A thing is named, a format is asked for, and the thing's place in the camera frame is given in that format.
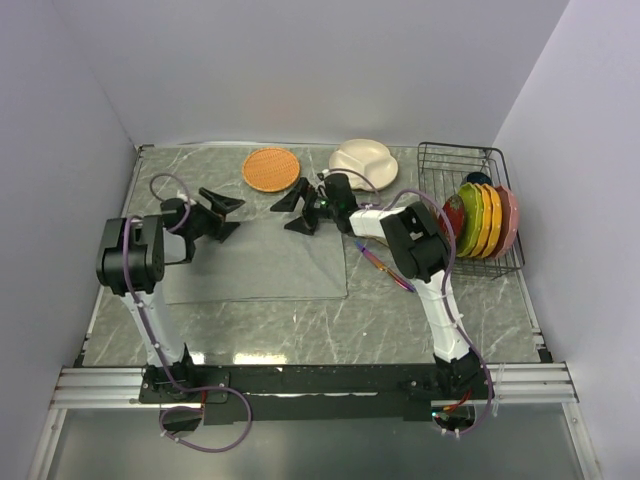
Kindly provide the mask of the grey cloth napkin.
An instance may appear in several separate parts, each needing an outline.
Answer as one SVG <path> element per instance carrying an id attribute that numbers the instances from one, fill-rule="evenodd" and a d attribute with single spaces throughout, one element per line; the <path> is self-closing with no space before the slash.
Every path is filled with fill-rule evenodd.
<path id="1" fill-rule="evenodd" d="M 162 286 L 168 304 L 344 298 L 342 236 L 332 227 L 305 236 L 278 219 L 250 220 L 224 242 L 198 239 L 193 260 L 167 266 Z"/>

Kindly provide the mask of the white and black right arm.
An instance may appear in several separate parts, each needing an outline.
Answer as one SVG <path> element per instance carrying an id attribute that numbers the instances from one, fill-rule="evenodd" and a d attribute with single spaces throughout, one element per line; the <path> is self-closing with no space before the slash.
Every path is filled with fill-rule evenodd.
<path id="1" fill-rule="evenodd" d="M 432 334 L 436 381 L 447 398 L 473 394 L 493 396 L 493 382 L 485 360 L 463 326 L 451 284 L 456 244 L 445 215 L 440 227 L 420 201 L 397 208 L 357 202 L 347 175 L 330 171 L 314 187 L 306 178 L 270 207 L 272 212 L 292 212 L 299 202 L 301 213 L 289 221 L 289 231 L 312 236 L 321 220 L 358 238 L 382 240 L 390 249 L 396 269 L 421 302 Z"/>

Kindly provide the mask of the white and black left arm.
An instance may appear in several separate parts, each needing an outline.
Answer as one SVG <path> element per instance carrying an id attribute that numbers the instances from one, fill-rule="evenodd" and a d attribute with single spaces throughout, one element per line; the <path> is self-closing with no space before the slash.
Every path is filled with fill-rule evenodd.
<path id="1" fill-rule="evenodd" d="M 160 213 L 109 219 L 104 227 L 96 274 L 100 284 L 119 297 L 143 339 L 146 367 L 144 394 L 185 402 L 197 393 L 198 377 L 188 347 L 171 320 L 163 292 L 165 269 L 194 260 L 202 237 L 223 242 L 239 226 L 227 215 L 245 204 L 206 188 L 159 200 Z"/>

